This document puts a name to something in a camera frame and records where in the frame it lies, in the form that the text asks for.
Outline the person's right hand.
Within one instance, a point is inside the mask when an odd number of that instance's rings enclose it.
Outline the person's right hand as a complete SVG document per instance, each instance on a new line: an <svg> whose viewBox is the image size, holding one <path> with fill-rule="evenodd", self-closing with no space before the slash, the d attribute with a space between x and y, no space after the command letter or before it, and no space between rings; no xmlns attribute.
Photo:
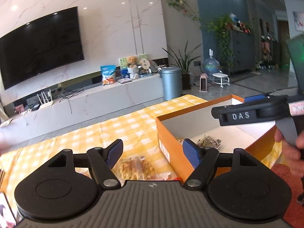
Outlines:
<svg viewBox="0 0 304 228"><path fill-rule="evenodd" d="M303 149L304 135L303 131L296 139L296 148L291 146L284 138L282 133L279 129L276 130L275 133L275 141L282 142L282 152L286 159L287 165L290 168L292 175L295 177L303 178L304 173L304 162L301 160L301 152L300 150Z"/></svg>

